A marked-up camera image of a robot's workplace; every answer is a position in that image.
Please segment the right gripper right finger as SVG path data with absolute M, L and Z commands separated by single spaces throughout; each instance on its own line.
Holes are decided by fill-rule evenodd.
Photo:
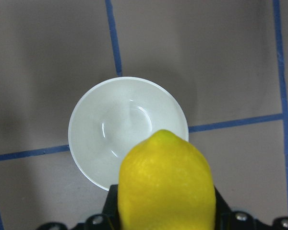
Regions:
M 216 189 L 216 230 L 288 230 L 288 217 L 275 218 L 268 225 L 247 212 L 233 211 Z

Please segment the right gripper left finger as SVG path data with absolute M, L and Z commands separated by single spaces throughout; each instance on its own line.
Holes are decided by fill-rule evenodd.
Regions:
M 86 220 L 77 223 L 72 230 L 120 230 L 118 212 L 118 185 L 110 186 L 101 213 L 93 214 Z

